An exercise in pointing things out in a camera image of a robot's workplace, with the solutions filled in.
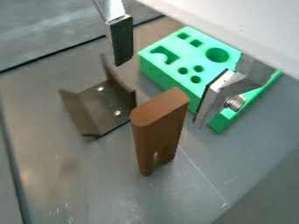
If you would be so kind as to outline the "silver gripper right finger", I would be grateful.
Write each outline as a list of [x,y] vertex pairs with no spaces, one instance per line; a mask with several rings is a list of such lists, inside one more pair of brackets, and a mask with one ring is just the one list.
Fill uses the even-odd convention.
[[247,99],[241,94],[263,87],[277,69],[242,54],[237,71],[225,69],[204,88],[194,124],[202,129],[214,116],[226,108],[239,111]]

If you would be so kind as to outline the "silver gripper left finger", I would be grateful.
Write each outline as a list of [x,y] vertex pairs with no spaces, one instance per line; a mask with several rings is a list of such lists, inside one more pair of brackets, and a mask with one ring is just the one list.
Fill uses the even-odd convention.
[[134,56],[134,18],[127,14],[122,0],[92,0],[106,24],[115,65],[119,67]]

